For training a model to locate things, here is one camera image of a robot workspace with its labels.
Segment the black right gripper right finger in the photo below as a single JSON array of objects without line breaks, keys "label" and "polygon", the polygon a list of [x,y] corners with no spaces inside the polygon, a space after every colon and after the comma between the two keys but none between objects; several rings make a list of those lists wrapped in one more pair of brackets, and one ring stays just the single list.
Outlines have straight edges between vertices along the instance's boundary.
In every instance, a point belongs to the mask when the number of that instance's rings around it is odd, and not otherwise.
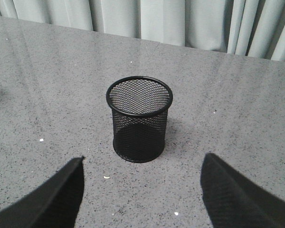
[{"label": "black right gripper right finger", "polygon": [[215,228],[285,228],[285,201],[257,186],[214,153],[204,157],[202,199]]}]

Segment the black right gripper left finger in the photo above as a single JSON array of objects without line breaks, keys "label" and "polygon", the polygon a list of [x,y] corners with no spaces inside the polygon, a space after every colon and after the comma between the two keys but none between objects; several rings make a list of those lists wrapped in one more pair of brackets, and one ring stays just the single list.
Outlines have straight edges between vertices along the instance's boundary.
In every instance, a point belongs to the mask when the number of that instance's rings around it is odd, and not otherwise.
[{"label": "black right gripper left finger", "polygon": [[83,157],[0,211],[0,228],[73,228],[84,193]]}]

